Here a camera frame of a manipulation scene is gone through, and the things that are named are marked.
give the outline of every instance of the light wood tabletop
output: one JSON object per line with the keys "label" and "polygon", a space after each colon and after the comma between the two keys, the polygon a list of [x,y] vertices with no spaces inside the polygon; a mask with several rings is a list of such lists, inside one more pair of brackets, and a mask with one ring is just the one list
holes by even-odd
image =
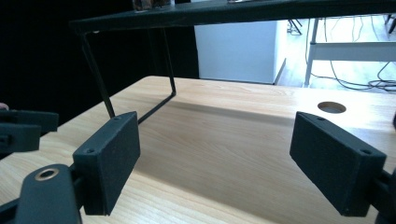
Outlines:
{"label": "light wood tabletop", "polygon": [[[388,154],[396,167],[396,97],[176,78],[177,96],[139,125],[141,157],[110,217],[85,223],[374,223],[341,217],[290,157],[296,111],[326,118]],[[167,77],[146,77],[111,99],[116,114],[142,116],[170,92]],[[330,114],[321,102],[346,112]],[[73,152],[108,121],[103,103],[41,138],[40,149],[0,161],[0,203],[21,182]]]}

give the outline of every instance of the white cabinet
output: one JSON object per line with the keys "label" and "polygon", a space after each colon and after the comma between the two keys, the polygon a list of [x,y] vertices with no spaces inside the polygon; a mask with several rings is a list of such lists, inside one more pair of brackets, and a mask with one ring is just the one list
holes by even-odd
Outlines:
{"label": "white cabinet", "polygon": [[286,61],[287,24],[256,21],[195,26],[200,78],[276,82]]}

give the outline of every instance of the metal stand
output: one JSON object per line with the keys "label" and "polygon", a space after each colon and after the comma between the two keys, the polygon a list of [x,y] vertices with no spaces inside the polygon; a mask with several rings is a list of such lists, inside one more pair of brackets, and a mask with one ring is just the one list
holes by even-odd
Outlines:
{"label": "metal stand", "polygon": [[396,42],[317,43],[318,18],[310,43],[304,86],[309,86],[312,63],[322,61],[395,62]]}
{"label": "metal stand", "polygon": [[[149,116],[154,114],[163,105],[168,103],[177,94],[176,85],[175,85],[175,79],[174,79],[174,73],[173,73],[173,68],[172,68],[172,63],[171,63],[171,56],[170,56],[170,52],[169,52],[169,48],[168,48],[168,41],[167,41],[166,32],[165,32],[164,28],[161,29],[161,33],[163,35],[163,52],[164,52],[164,58],[166,60],[166,72],[167,72],[167,74],[169,76],[172,92],[163,101],[161,101],[159,104],[154,106],[148,113],[143,115],[138,120],[139,124],[142,123]],[[97,62],[96,62],[96,60],[93,57],[93,54],[92,54],[92,51],[91,51],[91,47],[90,47],[90,44],[88,43],[86,34],[80,35],[80,39],[81,39],[81,43],[82,43],[82,50],[84,52],[85,58],[86,58],[86,60],[88,62],[88,65],[90,66],[91,71],[92,71],[92,73],[93,73],[93,75],[95,77],[96,84],[99,87],[99,91],[100,91],[100,93],[102,95],[102,99],[103,99],[103,101],[105,103],[108,115],[111,118],[114,118],[115,117],[114,108],[113,108],[113,105],[111,104],[111,100],[110,100],[110,97],[109,97],[109,95],[107,93],[105,82],[102,79],[102,75],[100,74]]]}
{"label": "metal stand", "polygon": [[298,33],[298,35],[302,35],[303,33],[301,33],[300,29],[297,27],[296,23],[293,20],[289,20],[289,25],[290,25],[290,32],[292,32],[292,28],[294,27]]}

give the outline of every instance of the black plastic part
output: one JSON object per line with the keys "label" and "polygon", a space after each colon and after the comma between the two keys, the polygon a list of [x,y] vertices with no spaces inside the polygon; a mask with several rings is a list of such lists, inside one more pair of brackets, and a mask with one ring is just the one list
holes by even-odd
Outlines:
{"label": "black plastic part", "polygon": [[321,117],[297,112],[290,155],[342,216],[364,217],[386,155]]}
{"label": "black plastic part", "polygon": [[41,134],[56,131],[58,120],[55,113],[0,110],[0,154],[38,150]]}
{"label": "black plastic part", "polygon": [[15,223],[15,216],[17,214],[18,199],[9,203],[0,205],[0,223],[11,224]]}
{"label": "black plastic part", "polygon": [[73,154],[87,215],[110,215],[140,156],[136,112],[108,121]]}
{"label": "black plastic part", "polygon": [[383,171],[379,178],[373,180],[371,187],[367,191],[368,202],[378,210],[376,224],[396,223],[396,206],[392,197],[394,191],[395,176]]}
{"label": "black plastic part", "polygon": [[0,153],[38,150],[40,135],[38,125],[0,123]]}
{"label": "black plastic part", "polygon": [[17,224],[81,223],[72,178],[66,165],[49,165],[25,177],[15,221]]}
{"label": "black plastic part", "polygon": [[102,75],[100,74],[98,64],[91,52],[91,47],[90,47],[90,44],[88,43],[87,36],[81,35],[80,39],[81,39],[81,43],[82,43],[82,51],[84,52],[85,58],[87,59],[87,62],[88,62],[88,65],[91,68],[91,72],[93,73],[96,84],[99,87],[99,92],[102,95],[102,99],[105,103],[108,115],[110,116],[110,118],[114,118],[116,116],[114,113],[114,108],[113,108],[113,105],[111,104],[110,97],[108,96],[105,82],[103,81]]}
{"label": "black plastic part", "polygon": [[85,201],[84,176],[78,175],[76,171],[76,165],[74,163],[70,166],[69,170],[75,188],[77,206],[78,209],[80,209],[82,205],[84,205],[84,201]]}
{"label": "black plastic part", "polygon": [[56,132],[59,115],[50,112],[27,110],[0,110],[0,123],[37,125],[42,133]]}

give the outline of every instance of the black curtain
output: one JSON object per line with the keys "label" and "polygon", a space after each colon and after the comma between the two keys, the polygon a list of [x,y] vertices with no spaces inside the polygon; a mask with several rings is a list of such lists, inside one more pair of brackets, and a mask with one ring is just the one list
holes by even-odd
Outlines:
{"label": "black curtain", "polygon": [[[99,103],[98,88],[68,22],[131,9],[131,0],[0,0],[0,102],[13,109],[57,112],[61,124]],[[166,31],[176,77],[197,78],[193,28]],[[142,77],[165,75],[163,66],[156,65],[163,55],[155,32],[88,35],[110,94]]]}

